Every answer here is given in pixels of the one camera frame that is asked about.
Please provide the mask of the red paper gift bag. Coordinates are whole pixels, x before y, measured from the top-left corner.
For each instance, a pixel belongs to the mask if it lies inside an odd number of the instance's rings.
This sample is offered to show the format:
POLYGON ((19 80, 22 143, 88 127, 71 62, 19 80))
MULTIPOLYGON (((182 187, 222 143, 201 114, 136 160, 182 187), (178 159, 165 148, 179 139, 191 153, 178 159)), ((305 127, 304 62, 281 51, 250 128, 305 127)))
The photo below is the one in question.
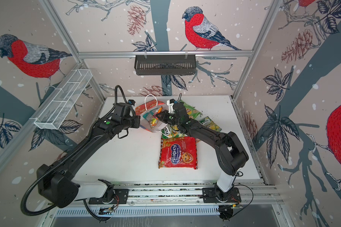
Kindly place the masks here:
POLYGON ((140 127, 152 133, 161 132, 166 124, 156 115, 165 110, 168 110, 166 103, 159 101, 152 94, 147 95, 144 102, 135 108, 136 115, 140 116, 140 127))

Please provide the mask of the green yellow candy packet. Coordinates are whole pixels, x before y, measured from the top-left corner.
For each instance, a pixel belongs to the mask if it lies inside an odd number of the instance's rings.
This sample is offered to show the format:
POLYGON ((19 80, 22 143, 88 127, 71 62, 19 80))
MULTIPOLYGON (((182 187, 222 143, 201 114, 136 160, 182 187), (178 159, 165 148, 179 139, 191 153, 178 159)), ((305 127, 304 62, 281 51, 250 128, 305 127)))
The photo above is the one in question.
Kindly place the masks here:
POLYGON ((211 130, 214 130, 214 131, 217 131, 217 132, 221 132, 221 128, 213 121, 213 120, 211 120, 211 118, 210 117, 205 117, 205 118, 203 118, 203 119, 201 119, 200 121, 199 121, 203 126, 205 126, 205 127, 207 127, 207 128, 209 128, 209 129, 211 129, 211 130))
POLYGON ((187 137, 186 134, 181 133, 177 131, 177 127, 171 127, 169 125, 166 125, 162 130, 162 139, 171 139, 171 138, 181 138, 181 137, 187 137))

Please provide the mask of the green chips bag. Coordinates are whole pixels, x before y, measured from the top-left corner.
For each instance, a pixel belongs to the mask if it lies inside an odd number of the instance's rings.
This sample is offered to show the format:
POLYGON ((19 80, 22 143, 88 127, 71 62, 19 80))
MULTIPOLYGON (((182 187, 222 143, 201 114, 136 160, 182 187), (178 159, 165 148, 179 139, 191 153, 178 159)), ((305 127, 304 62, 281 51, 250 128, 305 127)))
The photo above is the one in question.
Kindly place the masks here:
POLYGON ((201 119, 202 113, 199 110, 197 110, 195 107, 188 105, 183 100, 180 100, 180 102, 183 103, 184 107, 186 108, 189 118, 194 119, 194 120, 201 119))

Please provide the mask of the red snack bag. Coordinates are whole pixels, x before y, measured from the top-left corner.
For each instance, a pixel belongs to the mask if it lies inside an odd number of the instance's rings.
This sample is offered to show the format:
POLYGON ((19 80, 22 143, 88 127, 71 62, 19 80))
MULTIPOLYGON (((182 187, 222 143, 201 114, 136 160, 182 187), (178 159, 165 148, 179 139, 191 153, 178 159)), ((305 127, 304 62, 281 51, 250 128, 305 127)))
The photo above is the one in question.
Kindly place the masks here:
POLYGON ((198 169, 197 143, 193 137, 161 139, 158 168, 198 169))

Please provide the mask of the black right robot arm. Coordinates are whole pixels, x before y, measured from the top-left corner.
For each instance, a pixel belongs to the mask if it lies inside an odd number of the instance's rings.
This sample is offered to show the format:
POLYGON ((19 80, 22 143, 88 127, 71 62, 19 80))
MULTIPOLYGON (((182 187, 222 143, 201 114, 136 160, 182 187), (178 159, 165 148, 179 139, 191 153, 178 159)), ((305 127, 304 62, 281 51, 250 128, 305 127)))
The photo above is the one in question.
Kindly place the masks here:
POLYGON ((181 133, 199 139, 215 149, 218 164, 222 169, 215 186, 215 198, 227 201, 231 197, 238 170, 249 160, 244 146, 234 132, 217 132, 189 118, 182 102, 173 103, 172 109, 173 112, 165 110, 156 114, 156 117, 170 126, 177 126, 181 133))

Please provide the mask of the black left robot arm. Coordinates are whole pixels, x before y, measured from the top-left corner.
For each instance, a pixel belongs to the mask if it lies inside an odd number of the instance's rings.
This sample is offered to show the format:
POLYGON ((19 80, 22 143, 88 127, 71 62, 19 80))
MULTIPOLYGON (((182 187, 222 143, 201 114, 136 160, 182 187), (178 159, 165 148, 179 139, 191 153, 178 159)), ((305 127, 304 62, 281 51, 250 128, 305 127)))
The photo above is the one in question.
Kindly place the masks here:
POLYGON ((134 104, 134 100, 115 104, 113 111, 97 120, 88 136, 71 154, 50 166, 42 165, 37 170, 38 193, 59 208, 90 198, 101 198, 104 203, 112 202, 115 192, 109 181, 98 179, 93 183, 76 183, 73 179, 86 161, 108 141, 114 137, 120 139, 122 131, 139 128, 140 116, 136 115, 134 104))

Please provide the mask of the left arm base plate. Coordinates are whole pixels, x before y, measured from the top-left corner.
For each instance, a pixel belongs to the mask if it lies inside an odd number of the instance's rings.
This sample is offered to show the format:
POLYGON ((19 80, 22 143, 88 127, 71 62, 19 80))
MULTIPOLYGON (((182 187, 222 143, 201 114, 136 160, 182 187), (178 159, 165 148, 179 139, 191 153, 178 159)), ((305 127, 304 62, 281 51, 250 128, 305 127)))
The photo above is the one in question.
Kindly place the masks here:
POLYGON ((128 189, 110 189, 100 198, 90 198, 90 205, 107 205, 107 204, 126 204, 128 198, 128 189))

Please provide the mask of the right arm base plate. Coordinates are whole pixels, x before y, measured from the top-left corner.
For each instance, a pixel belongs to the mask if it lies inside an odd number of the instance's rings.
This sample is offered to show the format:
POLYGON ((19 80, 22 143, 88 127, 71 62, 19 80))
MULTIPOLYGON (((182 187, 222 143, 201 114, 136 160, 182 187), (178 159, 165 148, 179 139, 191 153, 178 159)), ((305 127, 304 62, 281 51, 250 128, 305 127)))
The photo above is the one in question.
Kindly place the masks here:
POLYGON ((203 188, 200 196, 204 203, 241 203, 239 189, 231 188, 224 193, 219 188, 203 188))

